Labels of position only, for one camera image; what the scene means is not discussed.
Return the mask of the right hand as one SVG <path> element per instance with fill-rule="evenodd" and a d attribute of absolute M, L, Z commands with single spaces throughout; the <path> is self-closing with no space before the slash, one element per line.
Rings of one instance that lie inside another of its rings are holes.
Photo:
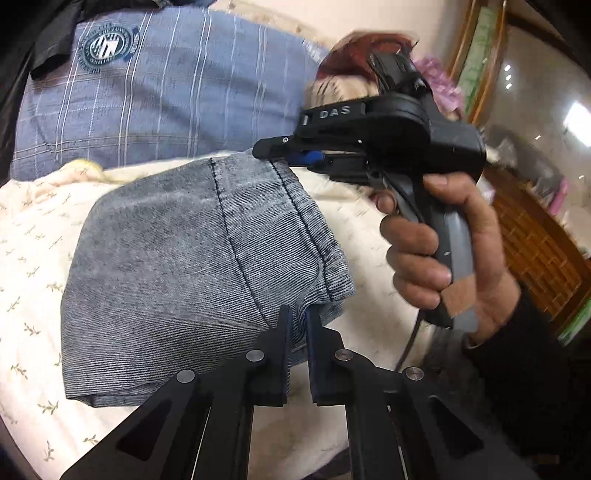
<path fill-rule="evenodd" d="M 517 281 L 506 267 L 501 231 L 495 210 L 465 173 L 426 175 L 426 190 L 444 203 L 464 210 L 472 236 L 476 274 L 476 305 L 479 328 L 470 335 L 481 344 L 495 335 L 512 317 L 521 297 Z M 390 243 L 387 261 L 394 269 L 394 287 L 411 305 L 433 310 L 441 292 L 452 282 L 449 269 L 432 256 L 439 247 L 436 232 L 396 215 L 394 194 L 375 194 L 377 208 L 386 215 L 380 231 Z"/>

